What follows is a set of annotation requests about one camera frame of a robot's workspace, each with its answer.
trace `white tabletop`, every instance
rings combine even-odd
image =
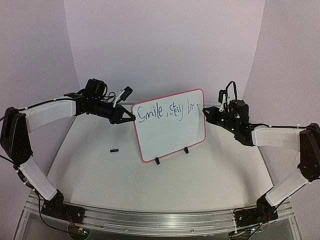
[[[48,178],[67,202],[146,212],[252,206],[273,186],[259,149],[221,127],[207,123],[204,142],[156,165],[142,162],[132,122],[86,114],[76,117]]]

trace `curved white backdrop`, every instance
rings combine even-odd
[[[231,80],[241,98],[264,0],[65,0],[78,80],[129,85],[138,102],[202,88],[208,104]]]

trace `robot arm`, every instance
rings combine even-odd
[[[111,124],[134,121],[136,118],[119,101],[125,100],[132,89],[125,88],[117,102],[104,100],[107,85],[103,81],[90,79],[84,89],[78,93],[69,93],[65,97],[36,104],[30,108],[15,109],[9,107],[3,120],[0,143],[14,162],[14,168],[24,184],[31,187],[44,198],[42,213],[58,219],[81,223],[84,209],[64,204],[63,194],[49,181],[37,166],[29,140],[29,133],[48,123],[70,118],[84,113],[109,119]]]
[[[221,107],[203,108],[208,123],[233,133],[245,146],[272,146],[300,152],[297,169],[262,195],[257,207],[234,212],[239,227],[275,220],[277,207],[283,201],[320,177],[320,127],[316,123],[300,128],[249,123],[249,106],[243,100],[228,99],[227,92],[227,89],[219,92]]]

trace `whiteboard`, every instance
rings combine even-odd
[[[204,91],[200,88],[136,103],[134,128],[141,159],[150,162],[206,138]]]

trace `white wall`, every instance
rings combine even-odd
[[[8,0],[0,3],[0,113],[77,91],[64,1]],[[47,171],[70,119],[38,128],[32,150]],[[25,187],[12,165],[0,159],[0,239],[13,238],[26,202]]]
[[[252,123],[320,124],[320,1],[267,0],[257,50],[243,99]],[[266,147],[276,182],[300,162],[290,150]],[[320,182],[292,197],[304,240],[320,236]]]
[[[65,0],[75,69],[131,102],[203,88],[207,103],[217,89],[238,83],[241,97],[252,67],[264,0]]]

